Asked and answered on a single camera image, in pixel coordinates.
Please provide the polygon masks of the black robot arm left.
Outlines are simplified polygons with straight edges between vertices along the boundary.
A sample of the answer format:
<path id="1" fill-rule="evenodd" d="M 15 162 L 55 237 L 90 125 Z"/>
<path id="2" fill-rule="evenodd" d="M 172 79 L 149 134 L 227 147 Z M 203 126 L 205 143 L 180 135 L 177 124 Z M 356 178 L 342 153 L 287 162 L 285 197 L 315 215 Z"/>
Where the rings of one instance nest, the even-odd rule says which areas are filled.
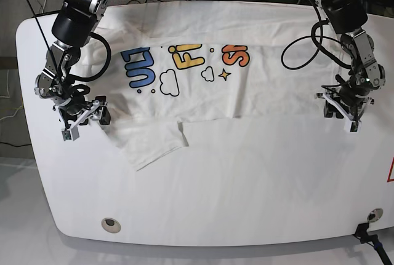
<path id="1" fill-rule="evenodd" d="M 384 67 L 374 56 L 374 42 L 362 28 L 368 16 L 360 0 L 309 0 L 317 16 L 325 15 L 312 26 L 311 39 L 317 52 L 325 54 L 340 67 L 349 71 L 346 81 L 336 76 L 336 85 L 325 85 L 319 98 L 332 100 L 324 106 L 325 117 L 349 115 L 358 122 L 369 103 L 368 95 L 385 85 Z M 323 27 L 331 25 L 340 36 L 341 48 L 351 58 L 348 65 L 323 47 Z"/>

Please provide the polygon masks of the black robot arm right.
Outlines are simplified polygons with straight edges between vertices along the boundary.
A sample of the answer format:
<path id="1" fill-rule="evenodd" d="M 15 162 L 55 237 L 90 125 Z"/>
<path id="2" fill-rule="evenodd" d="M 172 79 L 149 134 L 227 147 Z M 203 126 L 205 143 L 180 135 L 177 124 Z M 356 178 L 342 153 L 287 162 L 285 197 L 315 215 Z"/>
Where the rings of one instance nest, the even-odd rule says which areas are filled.
<path id="1" fill-rule="evenodd" d="M 110 115 L 103 107 L 104 97 L 87 101 L 90 92 L 86 85 L 100 78 L 108 69 L 111 60 L 109 43 L 95 29 L 103 18 L 108 0 L 63 0 L 53 27 L 56 40 L 47 51 L 46 66 L 36 80 L 35 92 L 43 99 L 51 99 L 54 109 L 59 111 L 66 129 L 70 122 L 87 124 L 87 119 L 80 119 L 86 114 L 99 115 L 103 125 L 110 123 Z M 90 39 L 101 42 L 107 57 L 101 70 L 93 76 L 83 77 L 71 73 L 71 68 L 81 57 L 81 48 Z"/>

